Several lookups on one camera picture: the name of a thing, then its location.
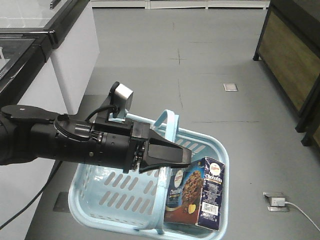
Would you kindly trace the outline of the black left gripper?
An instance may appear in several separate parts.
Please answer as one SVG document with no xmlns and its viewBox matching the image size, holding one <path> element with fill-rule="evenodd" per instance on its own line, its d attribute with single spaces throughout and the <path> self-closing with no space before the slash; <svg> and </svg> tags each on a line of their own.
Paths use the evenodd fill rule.
<svg viewBox="0 0 320 240">
<path fill-rule="evenodd" d="M 192 151 L 163 138 L 150 126 L 130 118 L 115 122 L 97 117 L 92 126 L 98 133 L 92 164 L 122 169 L 124 173 L 137 167 L 139 173 L 161 167 L 188 167 Z"/>
</svg>

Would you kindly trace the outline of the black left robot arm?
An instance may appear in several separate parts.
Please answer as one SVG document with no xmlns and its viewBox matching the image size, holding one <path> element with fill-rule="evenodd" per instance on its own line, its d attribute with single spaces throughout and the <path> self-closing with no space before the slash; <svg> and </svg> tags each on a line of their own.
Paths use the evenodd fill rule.
<svg viewBox="0 0 320 240">
<path fill-rule="evenodd" d="M 97 117 L 77 120 L 29 105 L 7 105 L 0 111 L 1 165 L 36 158 L 144 173 L 161 167 L 185 168 L 192 152 L 130 118 L 122 122 Z"/>
</svg>

